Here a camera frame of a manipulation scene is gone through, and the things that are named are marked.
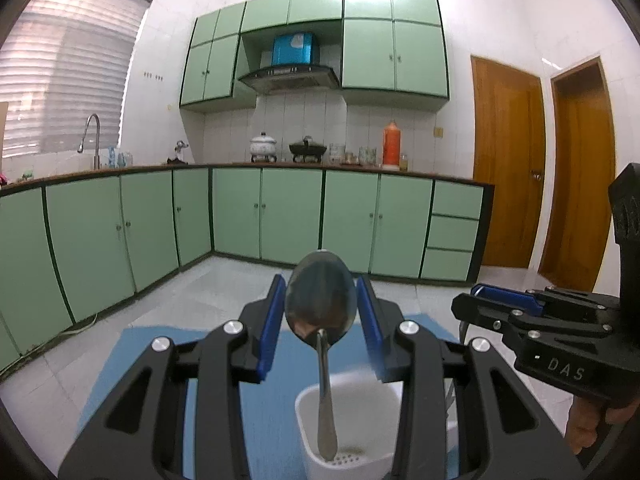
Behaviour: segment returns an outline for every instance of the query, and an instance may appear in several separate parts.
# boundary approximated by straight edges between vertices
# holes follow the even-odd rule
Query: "green cabinet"
[[[180,264],[211,250],[209,170],[174,171],[174,218]]]
[[[137,290],[178,267],[170,171],[120,177],[129,260]]]
[[[427,249],[424,251],[421,278],[466,282],[471,253]]]
[[[189,50],[187,65],[184,69],[180,104],[202,101],[210,52],[211,43],[195,46]]]
[[[322,248],[341,257],[352,272],[368,272],[378,176],[327,171]]]
[[[344,17],[390,20],[391,0],[344,0]]]
[[[231,95],[237,51],[237,34],[211,43],[209,68],[204,85],[205,100]]]
[[[429,220],[431,180],[382,175],[371,272],[417,278]]]
[[[242,14],[244,14],[244,4],[245,2],[242,2],[241,4],[235,4],[220,9],[218,23],[216,24],[216,31],[213,35],[214,40],[240,33]]]
[[[49,253],[41,189],[0,197],[0,232],[0,314],[25,353],[71,325]]]
[[[438,0],[393,0],[394,20],[440,26]]]
[[[392,22],[344,20],[343,87],[393,90],[395,70]]]
[[[0,370],[13,363],[18,357],[20,354],[16,351],[9,333],[0,321]]]
[[[244,9],[242,32],[287,23],[290,0],[250,0]]]
[[[340,20],[342,0],[291,0],[288,23]]]
[[[200,16],[196,20],[195,27],[193,28],[193,35],[191,37],[191,46],[197,46],[207,41],[213,40],[213,33],[216,30],[216,23],[218,22],[218,10]]]
[[[395,22],[396,89],[448,95],[442,29],[420,23]]]
[[[53,250],[76,320],[134,294],[117,176],[47,187]]]
[[[216,251],[260,257],[260,169],[213,170],[213,239]]]
[[[262,170],[260,256],[296,264],[318,248],[322,171]]]
[[[479,219],[483,193],[481,186],[439,180],[433,193],[433,213]]]

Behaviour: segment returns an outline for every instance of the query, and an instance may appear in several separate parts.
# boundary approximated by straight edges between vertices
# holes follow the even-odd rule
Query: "spoon handle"
[[[331,400],[329,382],[329,343],[324,329],[318,330],[316,350],[320,368],[320,403],[318,406],[318,451],[322,458],[331,461],[338,453],[338,437],[335,434],[334,404]]]

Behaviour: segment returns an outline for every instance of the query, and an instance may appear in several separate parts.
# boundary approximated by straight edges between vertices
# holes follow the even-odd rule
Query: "window blind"
[[[31,0],[0,48],[2,156],[78,148],[86,118],[116,146],[127,72],[148,0]],[[85,149],[95,146],[95,123]]]

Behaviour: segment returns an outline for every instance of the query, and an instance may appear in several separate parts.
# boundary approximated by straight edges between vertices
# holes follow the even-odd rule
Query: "spoon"
[[[328,462],[338,453],[327,352],[356,316],[356,288],[344,262],[329,251],[305,256],[294,269],[284,302],[291,331],[318,352],[318,451]]]

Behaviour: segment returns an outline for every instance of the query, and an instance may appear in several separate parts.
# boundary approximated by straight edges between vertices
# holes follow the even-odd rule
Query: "faucet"
[[[84,126],[84,134],[82,134],[82,139],[80,140],[80,146],[78,146],[78,153],[84,152],[84,138],[86,137],[86,131],[89,129],[89,123],[91,122],[91,118],[95,117],[95,155],[94,155],[94,170],[100,169],[100,155],[98,154],[98,150],[100,150],[100,119],[98,118],[98,114],[91,114]]]

